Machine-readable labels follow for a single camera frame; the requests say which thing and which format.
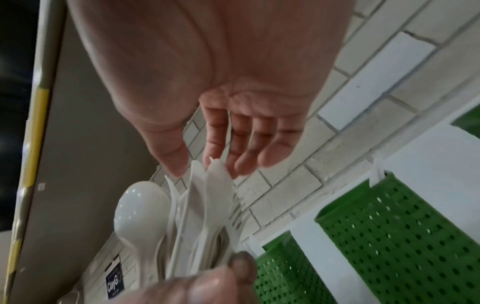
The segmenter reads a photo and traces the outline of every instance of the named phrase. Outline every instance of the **gray panel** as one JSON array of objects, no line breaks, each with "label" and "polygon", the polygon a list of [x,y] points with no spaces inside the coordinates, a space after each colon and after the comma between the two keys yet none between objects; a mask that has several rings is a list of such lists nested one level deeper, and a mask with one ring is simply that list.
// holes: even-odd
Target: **gray panel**
[{"label": "gray panel", "polygon": [[67,293],[111,234],[122,192],[156,165],[68,16],[37,177],[46,187],[33,194],[9,303],[54,303]]}]

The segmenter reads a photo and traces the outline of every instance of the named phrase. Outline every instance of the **green plastic basket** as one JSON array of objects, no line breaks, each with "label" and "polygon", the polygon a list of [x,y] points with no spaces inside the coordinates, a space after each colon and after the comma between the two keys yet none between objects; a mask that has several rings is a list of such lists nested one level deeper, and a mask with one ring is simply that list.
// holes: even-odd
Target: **green plastic basket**
[{"label": "green plastic basket", "polygon": [[255,281],[262,303],[337,303],[289,231],[263,248]]},{"label": "green plastic basket", "polygon": [[480,303],[480,246],[393,174],[315,221],[383,304]]},{"label": "green plastic basket", "polygon": [[452,123],[452,125],[480,138],[480,106],[476,106],[463,116],[459,117]]}]

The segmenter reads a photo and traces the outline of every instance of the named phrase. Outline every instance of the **brick wall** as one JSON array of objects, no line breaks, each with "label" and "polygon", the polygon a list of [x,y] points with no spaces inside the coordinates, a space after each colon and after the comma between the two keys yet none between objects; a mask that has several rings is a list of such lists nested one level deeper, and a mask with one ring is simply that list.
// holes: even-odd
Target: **brick wall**
[{"label": "brick wall", "polygon": [[[262,242],[480,93],[478,0],[357,0],[344,46],[309,113],[305,132],[281,164],[236,179],[253,215],[242,240]],[[200,110],[184,130],[190,161],[206,141]],[[227,147],[222,158],[225,158]],[[190,171],[175,179],[179,192]],[[168,188],[159,166],[152,180]],[[82,276],[85,302],[106,298],[105,268],[117,255],[125,287],[136,266],[112,237]]]}]

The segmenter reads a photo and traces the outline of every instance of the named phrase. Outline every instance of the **hand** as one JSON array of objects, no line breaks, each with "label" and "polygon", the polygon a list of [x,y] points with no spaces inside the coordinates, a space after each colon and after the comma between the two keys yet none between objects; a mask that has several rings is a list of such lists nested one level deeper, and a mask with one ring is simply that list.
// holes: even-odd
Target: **hand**
[{"label": "hand", "polygon": [[246,252],[237,253],[228,267],[195,277],[174,278],[115,298],[110,304],[257,304],[253,283],[257,265]]},{"label": "hand", "polygon": [[200,102],[203,163],[233,178],[287,158],[342,44],[353,0],[68,0],[113,102],[174,176]]}]

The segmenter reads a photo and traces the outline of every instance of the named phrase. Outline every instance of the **fingernail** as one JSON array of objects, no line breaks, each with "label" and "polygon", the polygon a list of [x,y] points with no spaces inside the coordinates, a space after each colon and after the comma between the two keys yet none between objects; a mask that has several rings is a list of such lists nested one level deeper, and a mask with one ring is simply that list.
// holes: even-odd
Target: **fingernail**
[{"label": "fingernail", "polygon": [[188,291],[188,304],[209,304],[217,299],[222,291],[223,271],[210,270],[202,274]]}]

